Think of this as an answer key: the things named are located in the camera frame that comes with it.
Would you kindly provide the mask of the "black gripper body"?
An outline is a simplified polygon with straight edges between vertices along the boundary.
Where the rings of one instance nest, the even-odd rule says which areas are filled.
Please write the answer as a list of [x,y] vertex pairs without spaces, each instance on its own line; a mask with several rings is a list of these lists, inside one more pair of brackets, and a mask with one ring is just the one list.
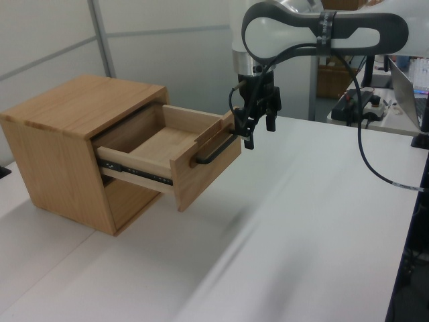
[[238,75],[238,81],[245,81],[239,89],[244,99],[244,111],[247,117],[262,117],[265,114],[276,115],[276,87],[274,73],[268,72],[263,78],[259,75]]

